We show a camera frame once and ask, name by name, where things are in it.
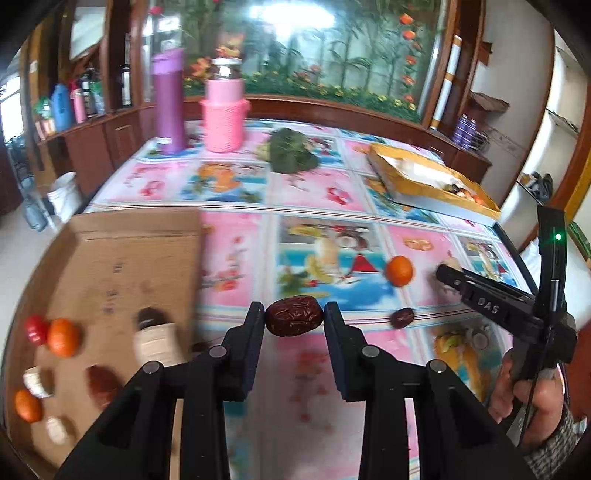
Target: human hand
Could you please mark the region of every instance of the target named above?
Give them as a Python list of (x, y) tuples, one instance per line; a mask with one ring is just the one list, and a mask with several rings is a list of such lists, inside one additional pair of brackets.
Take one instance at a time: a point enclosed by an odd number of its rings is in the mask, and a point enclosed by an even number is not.
[[(530, 397), (531, 380), (519, 380), (512, 384), (511, 367), (513, 366), (512, 350), (503, 357), (501, 370), (492, 391), (488, 411), (492, 418), (499, 423), (508, 417), (513, 410), (513, 398), (517, 397), (524, 404)], [(521, 447), (524, 450), (534, 450), (544, 443), (556, 430), (562, 418), (563, 392), (558, 369), (554, 378), (538, 378), (535, 386), (532, 404), (537, 411), (527, 427)]]

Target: floor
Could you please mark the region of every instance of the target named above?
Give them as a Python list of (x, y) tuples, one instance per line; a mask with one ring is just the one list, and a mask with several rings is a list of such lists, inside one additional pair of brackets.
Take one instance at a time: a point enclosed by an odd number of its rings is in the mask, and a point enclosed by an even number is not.
[(22, 206), (0, 218), (0, 358), (22, 291), (55, 234), (49, 226), (32, 230)]

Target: purple bottle on shelf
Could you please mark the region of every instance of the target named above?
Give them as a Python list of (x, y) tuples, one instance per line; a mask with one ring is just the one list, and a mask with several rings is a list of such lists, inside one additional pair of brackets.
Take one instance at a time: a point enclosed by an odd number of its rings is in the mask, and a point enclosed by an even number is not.
[(183, 121), (183, 49), (152, 58), (156, 102), (156, 142), (171, 155), (187, 148)]
[(472, 145), (472, 139), (476, 134), (476, 121), (474, 119), (470, 120), (468, 123), (468, 128), (466, 128), (466, 135), (462, 138), (462, 147), (465, 149), (470, 148)]
[(468, 117), (467, 115), (462, 115), (462, 117), (457, 121), (456, 130), (453, 133), (452, 142), (456, 145), (462, 145), (462, 139), (466, 135), (466, 130), (468, 129)]

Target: metal screw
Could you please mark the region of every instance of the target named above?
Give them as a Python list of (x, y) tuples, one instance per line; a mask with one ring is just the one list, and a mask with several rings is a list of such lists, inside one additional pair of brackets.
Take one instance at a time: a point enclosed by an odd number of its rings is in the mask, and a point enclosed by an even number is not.
[(437, 372), (438, 374), (440, 374), (441, 372), (444, 372), (445, 369), (447, 368), (447, 365), (445, 364), (444, 361), (442, 360), (432, 360), (429, 363), (429, 366), (431, 367), (431, 370)]
[(379, 355), (379, 348), (374, 345), (365, 345), (361, 353), (368, 358), (376, 358)]
[(228, 350), (226, 350), (226, 347), (221, 346), (221, 345), (216, 345), (216, 346), (213, 346), (209, 349), (209, 356), (212, 356), (214, 358), (221, 358), (224, 355), (226, 355), (227, 352), (228, 352)]
[(147, 362), (142, 367), (142, 370), (144, 372), (146, 372), (147, 374), (156, 373), (158, 370), (160, 370), (160, 362), (157, 362), (156, 360), (152, 360), (150, 362)]

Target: tablecloth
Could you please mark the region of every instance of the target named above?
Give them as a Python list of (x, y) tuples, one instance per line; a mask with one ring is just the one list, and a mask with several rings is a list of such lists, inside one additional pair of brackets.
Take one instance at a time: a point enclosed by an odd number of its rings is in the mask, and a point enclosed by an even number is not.
[[(256, 156), (272, 131), (307, 135), (320, 165), (295, 175), (273, 173)], [(346, 322), (397, 359), (424, 365), (441, 358), (484, 401), (511, 338), (461, 304), (434, 278), (451, 257), (479, 274), (528, 291), (492, 228), (396, 204), (365, 158), (371, 142), (432, 152), (387, 138), (296, 122), (251, 120), (234, 153), (214, 154), (202, 123), (186, 122), (190, 148), (161, 155), (148, 141), (106, 182), (87, 211), (199, 206), (206, 225), (196, 348), (219, 343), (242, 323), (251, 301), (308, 294), (338, 302)], [(387, 261), (405, 255), (412, 281), (393, 287)], [(402, 330), (390, 314), (412, 307)], [(265, 332), (254, 389), (227, 404), (233, 479), (357, 478), (363, 433), (361, 403), (336, 390), (322, 327), (295, 338)], [(410, 476), (418, 477), (412, 401), (407, 400)]]

